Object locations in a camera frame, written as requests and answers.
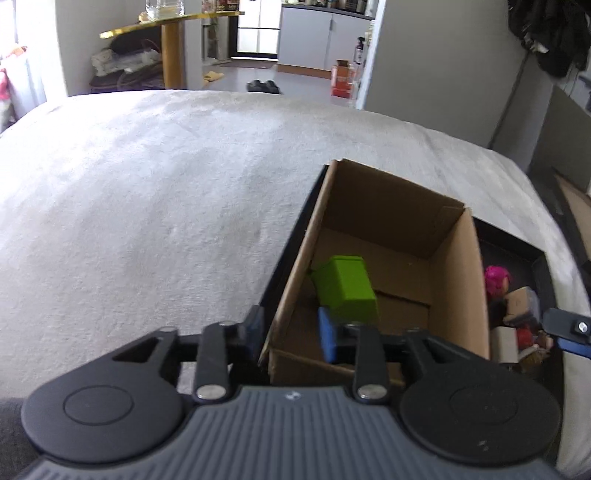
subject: curtain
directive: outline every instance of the curtain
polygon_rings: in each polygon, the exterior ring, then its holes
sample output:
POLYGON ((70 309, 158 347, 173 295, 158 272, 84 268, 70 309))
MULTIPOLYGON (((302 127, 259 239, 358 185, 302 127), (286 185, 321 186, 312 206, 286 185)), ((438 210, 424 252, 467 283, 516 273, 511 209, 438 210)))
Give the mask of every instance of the curtain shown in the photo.
POLYGON ((46 101, 41 62, 31 38, 38 19, 27 18, 24 5, 22 0, 0 0, 0 67, 7 71, 17 119, 46 101), (26 52, 10 55, 16 47, 26 52))

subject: metal screw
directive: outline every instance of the metal screw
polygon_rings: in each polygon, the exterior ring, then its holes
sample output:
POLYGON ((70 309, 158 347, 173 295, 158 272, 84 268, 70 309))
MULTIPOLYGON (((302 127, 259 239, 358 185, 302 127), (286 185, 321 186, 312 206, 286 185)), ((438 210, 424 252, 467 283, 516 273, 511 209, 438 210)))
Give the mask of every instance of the metal screw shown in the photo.
POLYGON ((357 395, 364 400, 379 400, 387 394, 388 390, 384 386, 376 384, 363 385, 363 387, 359 387, 357 390, 357 395))
POLYGON ((286 393, 285 397, 287 400, 296 401, 301 398, 301 393, 293 391, 293 392, 286 393))
POLYGON ((226 395, 226 389, 221 385, 202 385, 197 389, 197 398, 201 400, 219 400, 226 395))

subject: black shoe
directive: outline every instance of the black shoe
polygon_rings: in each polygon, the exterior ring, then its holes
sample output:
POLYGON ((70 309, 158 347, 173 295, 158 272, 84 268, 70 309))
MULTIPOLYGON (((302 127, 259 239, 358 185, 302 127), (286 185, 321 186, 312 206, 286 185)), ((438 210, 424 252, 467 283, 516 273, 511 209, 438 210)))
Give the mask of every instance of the black shoe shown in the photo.
POLYGON ((258 93, 269 93, 267 92, 267 86, 261 83, 260 80, 253 80, 246 84, 247 92, 258 92, 258 93))
POLYGON ((281 90, 273 80, 267 80, 265 82, 265 86, 267 87, 267 93, 276 93, 277 95, 281 95, 281 90))

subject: black jacket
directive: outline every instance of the black jacket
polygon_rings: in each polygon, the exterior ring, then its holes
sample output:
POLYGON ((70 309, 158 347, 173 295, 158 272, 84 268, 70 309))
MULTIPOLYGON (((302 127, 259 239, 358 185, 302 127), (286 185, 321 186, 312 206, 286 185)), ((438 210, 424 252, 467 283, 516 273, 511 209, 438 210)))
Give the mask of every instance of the black jacket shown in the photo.
POLYGON ((540 67, 564 77, 570 65, 587 69, 591 35, 582 4, 571 0, 509 0, 509 29, 540 67))

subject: green block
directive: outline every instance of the green block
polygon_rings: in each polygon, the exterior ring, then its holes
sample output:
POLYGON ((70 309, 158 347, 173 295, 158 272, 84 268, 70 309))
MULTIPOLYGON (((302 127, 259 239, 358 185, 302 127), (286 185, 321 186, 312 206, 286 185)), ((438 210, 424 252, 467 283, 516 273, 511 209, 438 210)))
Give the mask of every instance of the green block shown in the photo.
POLYGON ((312 281, 320 305, 338 322, 372 323, 378 302, 361 257, 337 255, 315 270, 312 281))

